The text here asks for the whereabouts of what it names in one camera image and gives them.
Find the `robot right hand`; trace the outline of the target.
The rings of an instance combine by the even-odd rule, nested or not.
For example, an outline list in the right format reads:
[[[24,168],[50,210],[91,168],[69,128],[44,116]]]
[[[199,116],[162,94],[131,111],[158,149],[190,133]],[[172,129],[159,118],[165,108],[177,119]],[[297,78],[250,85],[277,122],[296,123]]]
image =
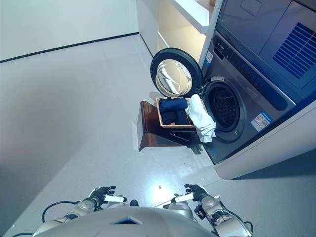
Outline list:
[[[197,184],[185,184],[184,187],[186,188],[186,193],[193,194],[193,201],[201,201],[209,195],[204,187]]]

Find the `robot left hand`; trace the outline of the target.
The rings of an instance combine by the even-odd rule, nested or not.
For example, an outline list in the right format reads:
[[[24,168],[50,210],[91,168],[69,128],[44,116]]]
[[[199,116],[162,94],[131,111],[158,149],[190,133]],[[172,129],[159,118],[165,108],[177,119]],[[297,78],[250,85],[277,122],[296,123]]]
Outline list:
[[[98,187],[90,193],[89,197],[97,199],[99,202],[104,202],[106,195],[114,195],[115,189],[116,186]]]

